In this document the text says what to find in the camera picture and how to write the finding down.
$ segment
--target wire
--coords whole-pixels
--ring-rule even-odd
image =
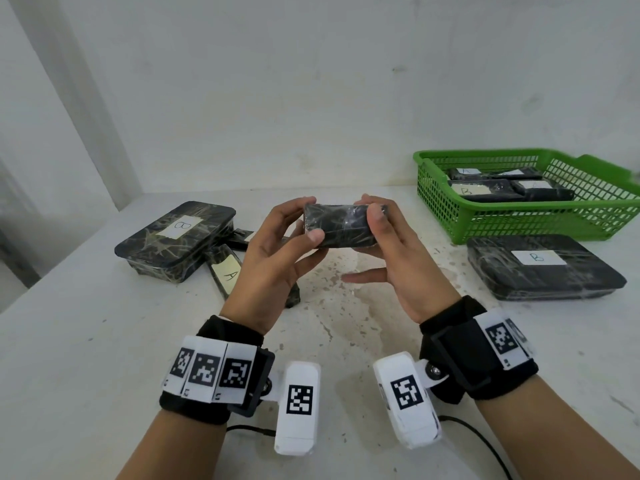
[[[487,441],[487,439],[482,435],[482,433],[480,433],[480,431],[478,431],[476,428],[471,426],[468,422],[462,421],[459,418],[454,418],[453,416],[438,416],[438,419],[441,422],[453,421],[455,423],[461,424],[465,428],[469,428],[471,430],[471,432],[473,432],[478,438],[480,438],[482,440],[482,443],[484,443],[487,446],[487,448],[489,448],[489,450],[491,450],[491,453],[493,453],[493,456],[495,457],[495,459],[498,460],[498,463],[500,463],[500,466],[502,467],[502,470],[504,471],[504,474],[507,475],[507,479],[508,480],[513,480],[513,477],[511,476],[511,474],[509,473],[509,470],[507,469],[507,465],[504,464],[504,462],[500,458],[500,455],[498,455],[498,452],[495,450],[495,448],[493,448],[493,446],[491,446],[491,443],[489,443],[489,441]]]
[[[275,438],[276,430],[275,429],[265,429],[265,428],[257,428],[255,426],[249,426],[248,424],[236,424],[234,426],[229,426],[227,431],[233,431],[234,429],[248,429],[249,431],[254,431],[256,433],[261,433],[265,436],[272,436]]]

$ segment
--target person's right hand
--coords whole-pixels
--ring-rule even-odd
[[[390,283],[409,318],[420,324],[460,300],[460,293],[441,272],[396,202],[367,194],[367,222],[378,244],[358,252],[384,259],[387,267],[342,275],[347,283]],[[388,207],[387,216],[380,205]]]

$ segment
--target black and white square marker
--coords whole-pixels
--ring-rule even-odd
[[[396,396],[396,402],[400,409],[410,408],[424,402],[415,377],[407,376],[402,379],[391,381],[391,389]]]
[[[196,354],[188,382],[213,387],[220,357]]]
[[[306,414],[311,416],[313,400],[313,386],[290,385],[287,395],[287,414]]]
[[[503,355],[518,348],[516,339],[513,338],[511,332],[502,323],[487,327],[485,330],[496,350],[498,350],[498,354]]]
[[[181,348],[180,352],[178,353],[178,357],[175,358],[175,362],[173,363],[169,374],[183,378],[194,352],[195,350],[193,349],[188,349],[185,347]]]
[[[244,389],[249,379],[249,370],[251,370],[251,361],[243,359],[228,358],[225,360],[225,366],[220,374],[220,387],[235,387]]]

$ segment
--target green plastic basket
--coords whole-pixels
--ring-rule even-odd
[[[640,212],[640,185],[631,172],[592,155],[575,158],[556,150],[454,150],[416,152],[418,195],[451,236],[463,244],[476,235],[566,234],[604,241]],[[443,170],[482,172],[533,166],[575,192],[573,201],[477,203],[463,199]]]

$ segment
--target white wall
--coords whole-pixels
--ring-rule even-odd
[[[411,183],[425,148],[640,169],[640,0],[36,1],[146,192]]]
[[[0,228],[42,275],[117,210],[7,0],[0,0]],[[6,273],[0,287],[12,287]]]

